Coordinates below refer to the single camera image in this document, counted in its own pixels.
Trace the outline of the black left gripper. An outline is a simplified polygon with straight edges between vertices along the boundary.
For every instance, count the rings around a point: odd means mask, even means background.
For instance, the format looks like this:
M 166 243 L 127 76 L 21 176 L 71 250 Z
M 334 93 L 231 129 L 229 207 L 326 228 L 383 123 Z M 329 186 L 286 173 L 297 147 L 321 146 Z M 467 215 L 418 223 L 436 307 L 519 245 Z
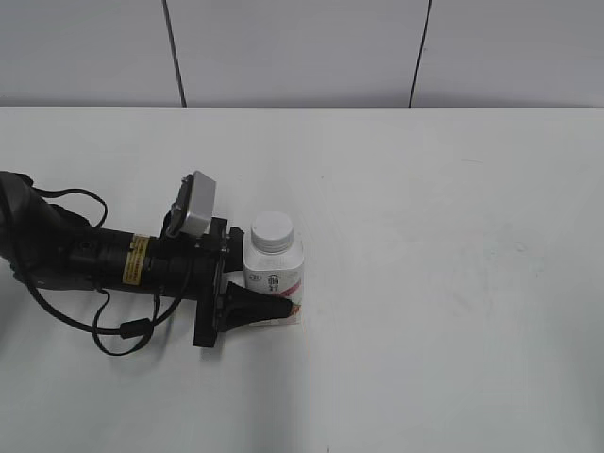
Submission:
M 227 219 L 213 217 L 209 231 L 193 243 L 192 291 L 196 298 L 193 345 L 213 348 L 218 332 L 257 322 L 285 319 L 294 312 L 294 303 L 285 297 L 261 294 L 229 282 L 218 310 L 217 300 L 226 273 L 243 270 L 244 232 L 232 226 L 227 235 Z

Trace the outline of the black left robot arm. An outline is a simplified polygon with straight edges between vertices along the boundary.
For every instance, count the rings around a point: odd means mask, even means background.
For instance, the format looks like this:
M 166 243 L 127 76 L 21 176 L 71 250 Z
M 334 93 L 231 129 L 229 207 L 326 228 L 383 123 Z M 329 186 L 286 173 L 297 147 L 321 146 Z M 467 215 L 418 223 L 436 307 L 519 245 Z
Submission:
M 133 339 L 133 348 L 142 349 L 184 299 L 197 303 L 194 345 L 212 348 L 221 333 L 294 312 L 287 297 L 225 282 L 225 275 L 243 269 L 243 231 L 214 216 L 215 192 L 210 177 L 199 171 L 186 175 L 153 237 L 93 225 L 55 202 L 68 194 L 95 198 L 95 193 L 47 191 L 25 174 L 4 171 L 1 257 L 46 312 L 91 334 L 99 349 L 104 336 Z M 54 308 L 42 290 L 149 294 L 153 312 L 118 327 L 100 327 L 97 319 L 84 324 Z

